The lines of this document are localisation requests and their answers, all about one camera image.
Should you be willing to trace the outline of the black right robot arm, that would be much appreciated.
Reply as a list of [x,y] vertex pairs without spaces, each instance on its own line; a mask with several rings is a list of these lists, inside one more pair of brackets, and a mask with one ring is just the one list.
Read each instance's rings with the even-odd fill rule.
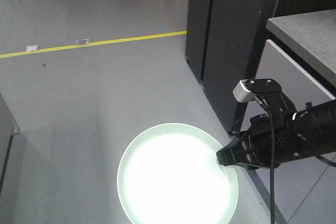
[[254,100],[265,113],[251,118],[248,130],[217,151],[220,165],[271,169],[335,152],[334,100],[302,111],[283,92],[258,94]]

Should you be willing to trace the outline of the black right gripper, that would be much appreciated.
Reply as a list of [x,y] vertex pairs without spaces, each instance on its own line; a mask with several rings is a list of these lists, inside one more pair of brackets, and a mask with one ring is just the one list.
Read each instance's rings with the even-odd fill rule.
[[281,91],[262,93],[253,100],[265,114],[251,118],[248,131],[234,135],[216,152],[218,163],[257,170],[297,160],[298,150],[289,130],[289,120],[297,111],[293,102]]

